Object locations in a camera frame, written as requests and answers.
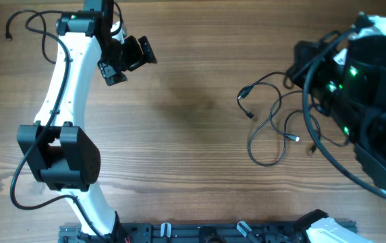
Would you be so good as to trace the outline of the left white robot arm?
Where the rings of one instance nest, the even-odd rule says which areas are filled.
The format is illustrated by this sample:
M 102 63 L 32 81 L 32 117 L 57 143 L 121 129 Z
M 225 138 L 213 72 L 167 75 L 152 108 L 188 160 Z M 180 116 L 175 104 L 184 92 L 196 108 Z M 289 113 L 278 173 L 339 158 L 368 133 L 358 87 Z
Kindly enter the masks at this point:
M 101 154 L 84 131 L 84 112 L 95 70 L 108 86 L 126 81 L 126 72 L 157 59 L 148 39 L 126 33 L 114 1 L 85 1 L 80 11 L 61 11 L 56 31 L 55 69 L 44 103 L 30 125 L 18 129 L 23 152 L 35 180 L 68 201 L 80 220 L 66 228 L 61 242 L 131 242 L 117 212 L 98 182 Z

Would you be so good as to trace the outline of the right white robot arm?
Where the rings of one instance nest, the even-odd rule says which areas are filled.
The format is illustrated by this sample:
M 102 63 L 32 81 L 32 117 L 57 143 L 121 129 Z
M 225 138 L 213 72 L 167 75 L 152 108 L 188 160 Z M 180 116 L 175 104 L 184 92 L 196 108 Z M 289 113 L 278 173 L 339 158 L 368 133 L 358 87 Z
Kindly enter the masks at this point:
M 349 40 L 346 57 L 338 63 L 337 46 L 348 37 L 344 33 L 330 42 L 298 42 L 287 74 L 302 89 L 304 121 L 316 147 L 347 179 L 386 199 L 386 35 Z M 331 117 L 354 145 L 372 184 L 350 173 L 327 150 L 313 128 L 311 105 Z

